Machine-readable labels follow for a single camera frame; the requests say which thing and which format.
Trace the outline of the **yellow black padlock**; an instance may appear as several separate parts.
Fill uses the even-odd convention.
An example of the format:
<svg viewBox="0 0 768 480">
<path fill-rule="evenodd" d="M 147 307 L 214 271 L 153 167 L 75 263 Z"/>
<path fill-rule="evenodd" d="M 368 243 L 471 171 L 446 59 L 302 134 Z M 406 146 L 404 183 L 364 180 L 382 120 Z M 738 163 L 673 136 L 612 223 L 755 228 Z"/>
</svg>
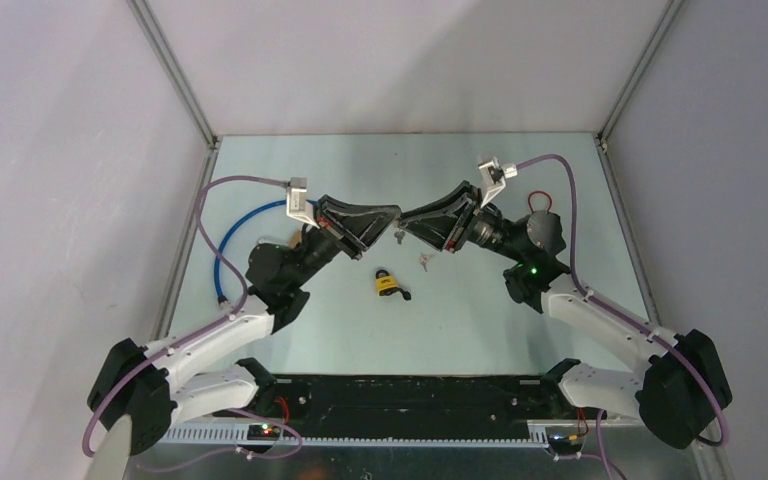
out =
<svg viewBox="0 0 768 480">
<path fill-rule="evenodd" d="M 405 290 L 396 280 L 396 278 L 386 269 L 380 268 L 375 271 L 375 288 L 379 297 L 400 295 L 404 301 L 411 301 L 412 295 Z"/>
</svg>

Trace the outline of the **red cable padlock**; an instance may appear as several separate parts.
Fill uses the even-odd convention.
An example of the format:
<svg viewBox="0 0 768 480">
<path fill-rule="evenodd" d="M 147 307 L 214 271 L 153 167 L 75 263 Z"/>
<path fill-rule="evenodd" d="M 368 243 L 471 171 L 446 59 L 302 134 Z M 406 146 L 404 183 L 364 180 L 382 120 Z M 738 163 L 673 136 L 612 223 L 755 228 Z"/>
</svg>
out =
<svg viewBox="0 0 768 480">
<path fill-rule="evenodd" d="M 537 211 L 552 211 L 553 197 L 544 190 L 534 190 L 530 192 L 526 202 L 531 213 Z"/>
</svg>

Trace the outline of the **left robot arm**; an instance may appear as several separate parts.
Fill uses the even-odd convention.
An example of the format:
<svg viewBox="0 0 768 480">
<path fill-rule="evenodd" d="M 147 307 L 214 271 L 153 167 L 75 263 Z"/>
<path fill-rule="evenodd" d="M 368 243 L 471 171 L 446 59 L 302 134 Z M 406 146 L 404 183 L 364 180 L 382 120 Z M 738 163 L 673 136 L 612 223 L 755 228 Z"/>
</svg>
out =
<svg viewBox="0 0 768 480">
<path fill-rule="evenodd" d="M 271 412 L 275 380 L 261 363 L 246 358 L 220 371 L 211 366 L 288 327 L 310 300 L 305 285 L 340 255 L 362 257 L 401 214 L 396 205 L 350 204 L 328 195 L 310 201 L 289 193 L 279 204 L 301 226 L 293 246 L 259 243 L 239 267 L 228 259 L 225 241 L 203 237 L 215 263 L 240 285 L 236 298 L 215 296 L 214 317 L 145 343 L 125 338 L 110 347 L 87 398 L 86 456 L 96 453 L 90 440 L 98 426 L 113 431 L 128 424 L 124 454 L 133 458 L 189 420 L 220 411 Z"/>
</svg>

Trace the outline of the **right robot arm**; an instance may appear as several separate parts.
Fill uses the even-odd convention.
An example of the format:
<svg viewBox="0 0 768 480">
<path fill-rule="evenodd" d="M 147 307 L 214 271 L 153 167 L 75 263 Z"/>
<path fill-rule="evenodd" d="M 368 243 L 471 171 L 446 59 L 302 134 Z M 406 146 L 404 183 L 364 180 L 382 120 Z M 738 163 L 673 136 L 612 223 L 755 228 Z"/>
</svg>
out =
<svg viewBox="0 0 768 480">
<path fill-rule="evenodd" d="M 514 264 L 503 273 L 511 299 L 577 328 L 617 358 L 624 371 L 567 359 L 543 378 L 545 411 L 566 418 L 580 408 L 639 419 L 663 443 L 711 445 L 703 432 L 733 395 L 713 340 L 699 330 L 660 328 L 579 280 L 558 253 L 566 247 L 560 217 L 536 210 L 512 221 L 468 182 L 438 201 L 402 214 L 401 230 L 438 251 L 471 243 Z"/>
</svg>

